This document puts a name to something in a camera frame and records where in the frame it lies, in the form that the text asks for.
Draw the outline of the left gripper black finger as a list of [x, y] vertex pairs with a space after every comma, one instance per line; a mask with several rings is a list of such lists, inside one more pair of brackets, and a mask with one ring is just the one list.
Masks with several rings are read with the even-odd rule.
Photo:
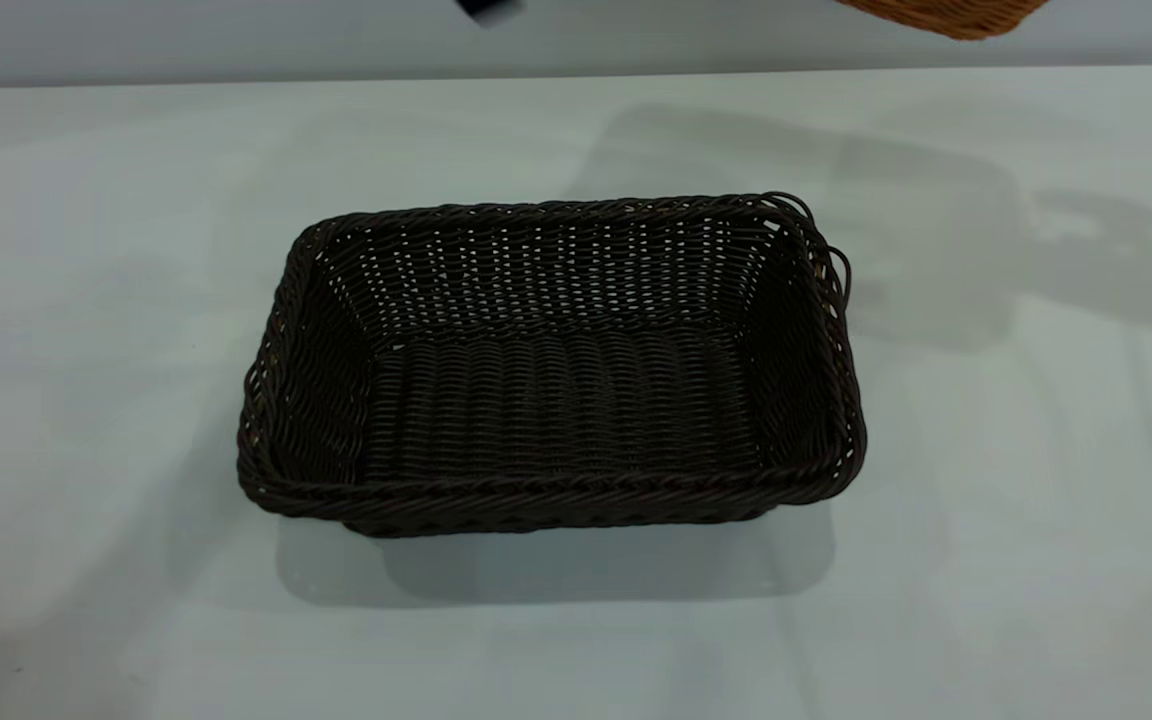
[[473, 20], [477, 26], [493, 26], [511, 15], [525, 9], [525, 1], [520, 0], [457, 0], [457, 8]]

